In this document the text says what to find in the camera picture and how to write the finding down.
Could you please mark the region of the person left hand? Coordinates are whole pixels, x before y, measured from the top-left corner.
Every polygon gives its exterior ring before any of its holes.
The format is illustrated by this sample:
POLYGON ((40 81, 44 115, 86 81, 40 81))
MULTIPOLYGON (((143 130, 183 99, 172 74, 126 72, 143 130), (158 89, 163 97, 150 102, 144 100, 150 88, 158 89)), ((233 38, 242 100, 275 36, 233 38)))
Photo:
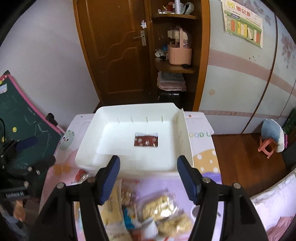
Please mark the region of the person left hand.
POLYGON ((22 200, 16 200, 14 211, 13 211, 13 216, 15 219, 24 222, 26 213, 23 208, 23 201, 22 200))

